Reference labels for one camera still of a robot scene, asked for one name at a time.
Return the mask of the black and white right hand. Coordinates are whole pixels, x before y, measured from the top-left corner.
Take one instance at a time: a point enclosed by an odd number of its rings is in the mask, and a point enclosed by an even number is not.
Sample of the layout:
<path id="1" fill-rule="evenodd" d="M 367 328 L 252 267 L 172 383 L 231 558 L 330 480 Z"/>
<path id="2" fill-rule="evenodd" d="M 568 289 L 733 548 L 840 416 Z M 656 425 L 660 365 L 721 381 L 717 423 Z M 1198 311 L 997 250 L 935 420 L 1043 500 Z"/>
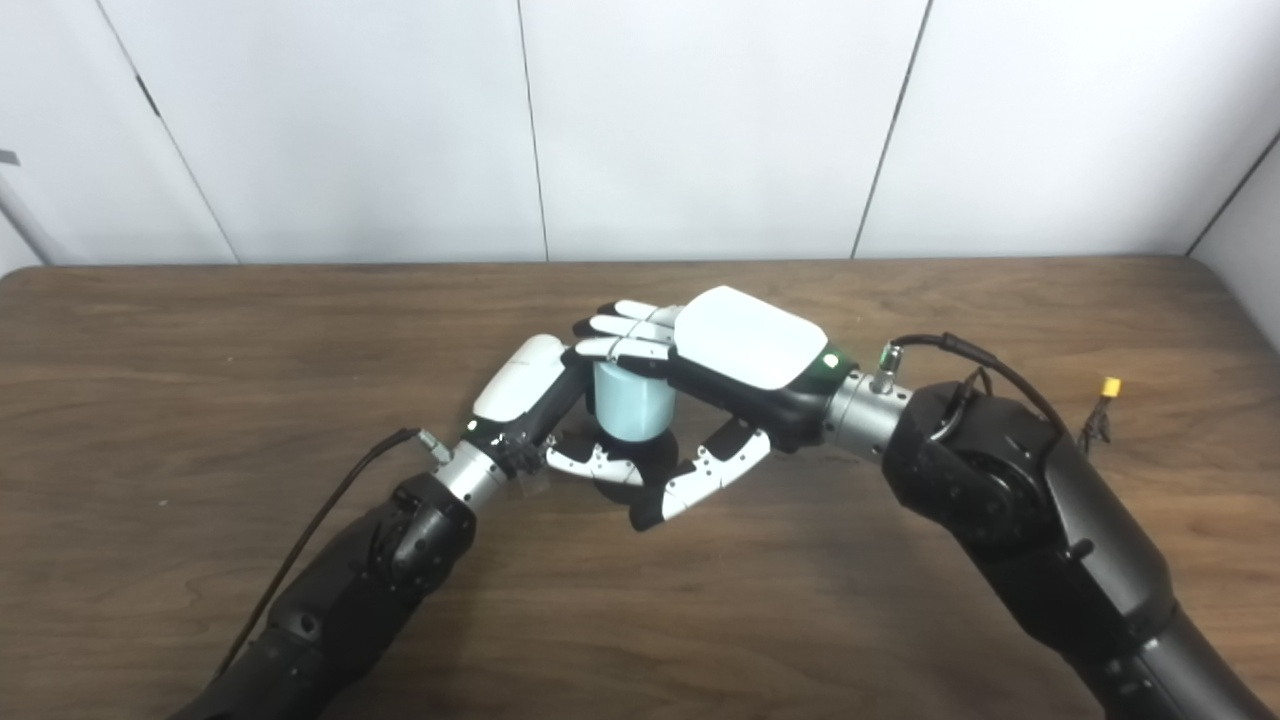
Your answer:
<path id="1" fill-rule="evenodd" d="M 817 447 L 858 363 L 803 316 L 718 286 L 684 305 L 617 300 L 573 325 L 575 352 L 717 407 L 727 421 L 628 509 L 637 532 L 676 519 L 771 454 Z"/>

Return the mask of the black and white left hand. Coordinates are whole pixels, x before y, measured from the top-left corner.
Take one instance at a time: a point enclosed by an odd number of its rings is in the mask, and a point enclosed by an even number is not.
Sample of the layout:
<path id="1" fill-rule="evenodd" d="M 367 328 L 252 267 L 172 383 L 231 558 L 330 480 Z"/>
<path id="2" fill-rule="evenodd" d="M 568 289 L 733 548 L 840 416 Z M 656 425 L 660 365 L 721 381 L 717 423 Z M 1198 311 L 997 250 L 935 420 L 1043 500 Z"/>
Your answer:
<path id="1" fill-rule="evenodd" d="M 530 337 L 476 397 L 462 438 L 508 480 L 550 468 L 636 495 L 640 466 L 596 416 L 595 366 L 552 334 Z"/>

